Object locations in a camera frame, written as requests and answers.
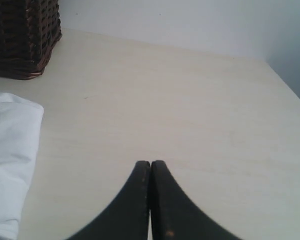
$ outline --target table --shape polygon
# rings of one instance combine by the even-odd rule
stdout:
[[[156,159],[237,236],[300,239],[300,100],[266,63],[63,34],[42,77],[0,78],[45,109],[19,240],[69,237]]]

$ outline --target table surface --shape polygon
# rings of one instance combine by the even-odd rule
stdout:
[[[0,78],[45,109],[19,240],[66,239],[156,159],[237,236],[300,240],[300,100],[266,63],[63,34],[42,77]]]

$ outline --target black plastic part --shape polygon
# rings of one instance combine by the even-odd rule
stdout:
[[[136,162],[130,177],[110,205],[69,240],[146,240],[150,171],[147,161]]]
[[[152,163],[149,195],[154,240],[239,240],[188,198],[164,161]]]

